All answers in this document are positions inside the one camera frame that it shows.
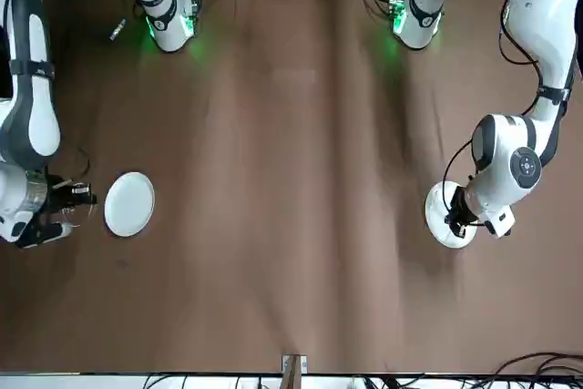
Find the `white floor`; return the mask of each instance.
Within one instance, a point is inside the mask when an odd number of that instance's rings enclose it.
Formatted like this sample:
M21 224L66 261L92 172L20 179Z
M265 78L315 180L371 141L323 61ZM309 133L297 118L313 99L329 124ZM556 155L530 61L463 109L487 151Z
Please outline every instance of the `white floor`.
M125 375L1 375L1 389L142 389L146 382L146 376L125 376ZM155 378L150 378L148 385L153 383ZM153 386L153 389L181 389L184 377L170 377ZM406 384L410 379L399 380L401 384ZM237 384L237 389L257 389L257 377L241 377ZM261 379L262 389L279 389L280 378ZM378 389L383 388L383 382L374 378L373 382ZM205 389L235 389L237 377L189 377L184 386L185 389L205 388ZM471 381L465 384L469 389ZM422 380L415 382L412 389L462 389L463 383L455 380ZM302 378L302 389L364 389L363 378L352 377L311 377ZM508 388L506 382L496 382L491 389L527 389L528 384L511 384ZM553 384L555 389L568 389L563 384ZM536 389L545 389L544 386L537 385Z

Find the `green led light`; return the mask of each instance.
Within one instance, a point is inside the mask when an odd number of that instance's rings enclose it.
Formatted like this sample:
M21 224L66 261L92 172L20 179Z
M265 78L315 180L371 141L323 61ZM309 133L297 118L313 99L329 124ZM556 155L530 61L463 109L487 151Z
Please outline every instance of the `green led light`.
M403 31L404 22L407 19L407 12L402 11L400 14L397 14L393 19L393 32L397 35L401 34Z
M194 19L192 17L185 17L184 15L180 16L180 23L182 24L182 28L184 29L184 33L187 36L194 35Z
M149 36L151 36L152 38L155 39L155 37L154 37L154 28L152 27L152 24L149 22L149 20L148 20L147 17L146 17L146 23L148 24Z
M389 14L393 18L393 32L401 34L404 21L407 18L407 11L403 0L389 0Z

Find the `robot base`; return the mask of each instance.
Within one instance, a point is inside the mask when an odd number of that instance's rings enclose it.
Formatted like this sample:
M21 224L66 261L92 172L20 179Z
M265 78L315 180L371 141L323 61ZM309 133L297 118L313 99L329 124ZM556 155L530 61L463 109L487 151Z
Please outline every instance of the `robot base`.
M156 19L148 19L149 32L158 47L167 53L180 50L195 35L199 6L192 0L176 0L177 11L167 27Z
M421 27L413 16L410 0L402 0L403 8L395 14L393 35L411 50L423 50L437 32L441 13L429 27Z

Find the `brown table surface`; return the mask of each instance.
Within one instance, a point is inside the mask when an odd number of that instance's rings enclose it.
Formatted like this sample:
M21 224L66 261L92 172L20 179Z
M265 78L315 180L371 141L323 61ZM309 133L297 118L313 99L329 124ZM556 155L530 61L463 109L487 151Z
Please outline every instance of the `brown table surface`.
M140 170L156 209L133 239L100 208L66 240L0 245L3 369L277 372L303 353L316 373L487 373L583 350L580 85L510 237L451 251L424 225L477 121L535 95L533 69L498 54L503 0L447 0L422 52L362 0L203 2L172 55L142 20L107 40L118 0L47 2L55 169L79 169L79 143L102 200ZM464 153L451 178L470 173Z

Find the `round white plate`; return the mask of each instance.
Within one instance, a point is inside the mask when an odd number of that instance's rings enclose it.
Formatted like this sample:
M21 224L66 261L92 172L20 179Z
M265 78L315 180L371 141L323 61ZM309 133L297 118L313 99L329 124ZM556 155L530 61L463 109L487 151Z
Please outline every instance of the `round white plate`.
M124 173L107 192L106 224L119 237L130 237L142 231L153 211L154 187L143 173Z
M455 188L459 184L453 181L445 182L445 201L451 202L454 197ZM449 225L445 223L447 209L444 205L443 182L438 182L433 186L425 200L425 220L429 230L434 237L444 244L447 248L461 249L464 248L476 235L476 227L465 227L465 237L459 238L450 230Z

